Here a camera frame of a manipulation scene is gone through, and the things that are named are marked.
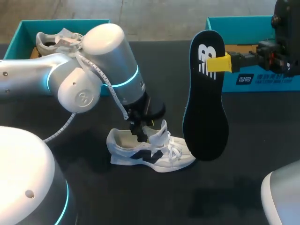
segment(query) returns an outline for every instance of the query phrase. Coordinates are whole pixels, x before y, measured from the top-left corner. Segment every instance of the robotic arm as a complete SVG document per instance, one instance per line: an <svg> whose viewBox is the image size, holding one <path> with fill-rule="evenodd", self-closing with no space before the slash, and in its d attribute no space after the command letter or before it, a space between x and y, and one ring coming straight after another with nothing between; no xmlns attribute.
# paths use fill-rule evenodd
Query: robotic arm
<svg viewBox="0 0 300 225"><path fill-rule="evenodd" d="M256 52L228 52L224 57L208 59L208 71L236 73L241 67L259 65L286 77L300 75L299 11L298 0L278 0L271 20L275 39L260 41Z"/></svg>
<svg viewBox="0 0 300 225"><path fill-rule="evenodd" d="M50 95L75 115L96 105L104 83L125 110L132 134L146 142L142 127L161 118L165 105L148 95L123 30L115 24L97 26L85 35L82 48L77 59L57 53L38 59L1 60L0 99Z"/></svg>

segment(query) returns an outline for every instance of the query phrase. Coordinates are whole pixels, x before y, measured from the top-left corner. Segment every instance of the table surface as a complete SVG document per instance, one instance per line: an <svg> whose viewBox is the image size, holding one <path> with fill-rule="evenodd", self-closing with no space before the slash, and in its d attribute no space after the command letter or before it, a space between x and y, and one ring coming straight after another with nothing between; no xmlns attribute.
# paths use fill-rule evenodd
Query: table surface
<svg viewBox="0 0 300 225"><path fill-rule="evenodd" d="M188 98L189 44L131 43L147 90L161 95L168 129L179 137ZM0 45L1 57L6 48ZM111 97L77 116L49 146L75 194L79 225L267 225L261 182L271 171L300 159L299 102L297 92L224 94L230 135L223 155L177 172L110 164L110 129L128 129ZM52 97L0 105L1 125L41 138L69 116Z"/></svg>

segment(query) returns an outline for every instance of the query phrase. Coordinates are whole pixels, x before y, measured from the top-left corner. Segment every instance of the white sneaker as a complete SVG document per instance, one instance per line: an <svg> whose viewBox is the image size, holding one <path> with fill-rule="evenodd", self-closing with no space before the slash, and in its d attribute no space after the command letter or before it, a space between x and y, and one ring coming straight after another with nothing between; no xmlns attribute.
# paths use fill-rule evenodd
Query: white sneaker
<svg viewBox="0 0 300 225"><path fill-rule="evenodd" d="M78 33L72 33L67 29L62 29L58 34L37 33L37 50L42 56L63 53L74 58L75 52L81 49L83 36Z"/></svg>
<svg viewBox="0 0 300 225"><path fill-rule="evenodd" d="M165 173L182 169L194 162L195 157L188 150L184 139L172 137L165 120L160 130L144 127L143 131L148 136L149 143L138 142L130 130L110 131L106 144L112 155L112 164L143 164L156 172Z"/></svg>

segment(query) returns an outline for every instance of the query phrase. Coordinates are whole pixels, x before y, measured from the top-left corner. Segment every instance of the white insole logo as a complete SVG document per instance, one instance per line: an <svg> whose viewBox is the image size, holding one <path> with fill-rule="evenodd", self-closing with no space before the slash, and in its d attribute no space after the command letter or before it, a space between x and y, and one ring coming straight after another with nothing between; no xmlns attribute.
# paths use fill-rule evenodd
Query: white insole logo
<svg viewBox="0 0 300 225"><path fill-rule="evenodd" d="M215 58L216 57L216 50L209 46L206 47L205 45L201 44L198 48L198 59L201 61L199 64L199 72L206 74L210 78L216 79L216 72L208 72L207 70L207 59L208 58Z"/></svg>

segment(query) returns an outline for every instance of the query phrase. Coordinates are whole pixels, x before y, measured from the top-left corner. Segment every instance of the black insole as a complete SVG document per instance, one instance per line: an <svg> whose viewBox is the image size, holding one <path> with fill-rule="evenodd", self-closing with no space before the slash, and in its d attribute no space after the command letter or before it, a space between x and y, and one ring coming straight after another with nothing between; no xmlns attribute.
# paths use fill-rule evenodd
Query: black insole
<svg viewBox="0 0 300 225"><path fill-rule="evenodd" d="M222 105L224 72L208 73L206 59L225 56L222 37L213 30L197 34L190 47L190 90L183 135L193 156L214 160L223 153L229 127Z"/></svg>

